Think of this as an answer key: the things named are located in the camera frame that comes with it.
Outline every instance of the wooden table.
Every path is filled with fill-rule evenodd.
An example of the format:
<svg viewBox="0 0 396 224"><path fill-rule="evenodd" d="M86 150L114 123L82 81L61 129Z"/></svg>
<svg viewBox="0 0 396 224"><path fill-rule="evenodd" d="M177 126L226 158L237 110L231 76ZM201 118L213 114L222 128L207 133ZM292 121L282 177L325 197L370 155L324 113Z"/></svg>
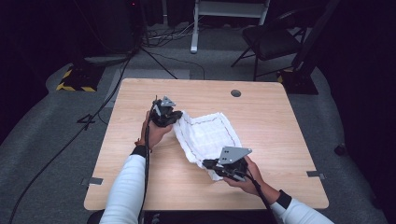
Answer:
<svg viewBox="0 0 396 224"><path fill-rule="evenodd" d="M232 90L242 92L233 97ZM314 208L329 204L283 86L278 83L134 79L122 81L117 102L92 177L85 208L105 208L107 194L140 137L146 111L155 96L165 95L193 118L222 112L233 125L242 147L260 167L264 180ZM214 182L205 170L189 163L175 133L168 133L150 156L145 210L263 209L259 197L225 182Z"/></svg>

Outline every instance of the black circle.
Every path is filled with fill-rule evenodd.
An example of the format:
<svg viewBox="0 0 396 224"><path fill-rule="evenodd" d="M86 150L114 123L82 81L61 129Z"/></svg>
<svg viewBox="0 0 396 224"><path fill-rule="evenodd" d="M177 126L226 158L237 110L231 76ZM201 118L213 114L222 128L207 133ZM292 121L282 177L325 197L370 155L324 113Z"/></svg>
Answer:
<svg viewBox="0 0 396 224"><path fill-rule="evenodd" d="M239 96L241 96L241 91L239 91L239 90L232 90L231 91L231 95L233 96L233 97L239 97Z"/></svg>

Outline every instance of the crumpled towel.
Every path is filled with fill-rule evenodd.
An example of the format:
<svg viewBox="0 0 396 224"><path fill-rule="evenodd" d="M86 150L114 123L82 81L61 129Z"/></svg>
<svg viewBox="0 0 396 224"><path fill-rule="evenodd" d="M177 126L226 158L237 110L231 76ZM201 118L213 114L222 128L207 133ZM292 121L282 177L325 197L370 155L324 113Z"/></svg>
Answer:
<svg viewBox="0 0 396 224"><path fill-rule="evenodd" d="M174 131L186 157L200 168L203 160L218 159L223 147L241 147L230 121L220 112L191 118L186 111L174 124ZM213 170L207 170L213 180L221 180Z"/></svg>

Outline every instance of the gray floor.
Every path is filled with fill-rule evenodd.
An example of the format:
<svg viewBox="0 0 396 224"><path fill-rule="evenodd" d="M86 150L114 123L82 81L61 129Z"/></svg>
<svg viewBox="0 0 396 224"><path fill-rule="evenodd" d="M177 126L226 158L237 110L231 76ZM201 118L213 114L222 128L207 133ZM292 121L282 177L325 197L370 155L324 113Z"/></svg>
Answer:
<svg viewBox="0 0 396 224"><path fill-rule="evenodd" d="M250 81L252 59L230 67L246 47L240 34L241 30L235 29L206 29L200 33L197 54L190 54L190 35L147 50L198 63L205 69L205 79ZM189 70L191 79L204 78L203 69L196 64L155 57L168 69ZM270 71L289 59L261 63L260 69ZM82 127L76 121L99 108L115 74L120 71L120 65L108 67L98 92L56 91L67 67L68 64L49 77L49 95L24 116L0 146L0 223L8 222L14 204L29 181ZM128 69L161 67L140 51ZM381 210L372 206L370 187L354 162L348 156L333 153L343 142L342 124L326 79L318 69L312 78L319 95L289 95L289 98L314 163L318 171L327 176L322 183L330 206L320 212L335 223L387 223ZM259 81L276 81L276 78L270 75ZM105 122L111 111L111 107L106 107L100 113ZM13 223L86 222L91 212L83 207L86 187L81 186L80 181L91 176L106 132L106 125L99 118L94 120L30 187Z"/></svg>

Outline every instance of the person's arm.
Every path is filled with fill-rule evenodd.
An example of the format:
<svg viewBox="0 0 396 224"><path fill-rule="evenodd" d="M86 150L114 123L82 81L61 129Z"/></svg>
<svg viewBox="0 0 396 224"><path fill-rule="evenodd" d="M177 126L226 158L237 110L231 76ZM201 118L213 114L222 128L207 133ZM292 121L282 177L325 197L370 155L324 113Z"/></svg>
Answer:
<svg viewBox="0 0 396 224"><path fill-rule="evenodd" d="M247 168L252 174L252 177L260 184L262 193L267 199L268 203L271 204L272 210L282 218L286 224L293 223L304 223L304 224L327 224L333 223L328 218L323 216L315 209L307 206L304 203L300 203L298 200L291 198L283 190L276 190L269 186L263 179L257 164L250 159L245 157L247 161ZM247 178L246 182L236 182L230 178L224 177L224 181L232 187L241 188L244 192L259 196L253 183Z"/></svg>
<svg viewBox="0 0 396 224"><path fill-rule="evenodd" d="M134 151L127 158L111 187L106 209L100 223L138 223L145 193L146 157L148 151L145 143L145 130L148 118L149 112L142 125L141 138L135 142ZM157 145L163 135L171 130L172 125L160 128L150 122L148 134L150 149Z"/></svg>

